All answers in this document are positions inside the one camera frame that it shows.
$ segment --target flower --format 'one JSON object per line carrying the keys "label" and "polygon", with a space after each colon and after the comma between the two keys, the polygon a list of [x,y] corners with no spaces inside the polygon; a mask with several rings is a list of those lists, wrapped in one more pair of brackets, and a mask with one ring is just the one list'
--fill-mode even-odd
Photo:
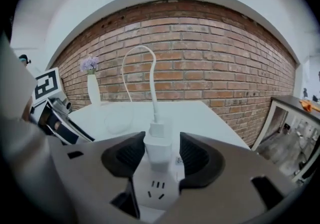
{"label": "flower", "polygon": [[89,55],[88,58],[85,58],[80,63],[81,72],[87,71],[89,74],[94,74],[98,68],[98,57],[92,57]]}

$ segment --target floor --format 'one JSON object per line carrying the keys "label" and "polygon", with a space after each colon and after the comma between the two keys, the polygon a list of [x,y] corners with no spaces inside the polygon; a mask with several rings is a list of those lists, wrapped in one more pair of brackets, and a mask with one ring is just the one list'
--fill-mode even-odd
{"label": "floor", "polygon": [[315,147],[310,129],[306,123],[301,123],[289,134],[276,133],[262,142],[256,151],[274,163],[284,175],[293,178],[295,171],[299,170],[299,163],[306,162]]}

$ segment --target vase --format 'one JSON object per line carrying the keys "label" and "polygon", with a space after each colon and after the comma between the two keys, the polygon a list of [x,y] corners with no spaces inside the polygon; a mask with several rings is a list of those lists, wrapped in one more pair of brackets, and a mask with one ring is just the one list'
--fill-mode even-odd
{"label": "vase", "polygon": [[91,104],[99,105],[101,103],[101,98],[97,77],[95,74],[88,74],[87,77],[88,94]]}

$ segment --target robotic device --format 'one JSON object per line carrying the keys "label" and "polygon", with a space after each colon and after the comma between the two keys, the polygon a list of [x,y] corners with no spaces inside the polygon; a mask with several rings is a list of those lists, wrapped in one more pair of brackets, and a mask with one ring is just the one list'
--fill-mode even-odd
{"label": "robotic device", "polygon": [[[173,137],[170,122],[159,115],[152,83],[150,76],[150,129],[101,141],[55,114],[50,100],[33,120],[39,124],[48,109],[51,118],[44,124],[52,129],[58,119],[62,138],[59,128],[50,136],[17,119],[21,109],[15,119],[1,113],[3,157],[29,200],[68,224],[236,224],[276,215],[295,194],[295,184],[249,149],[183,130]],[[72,143],[65,129],[90,142]]]}

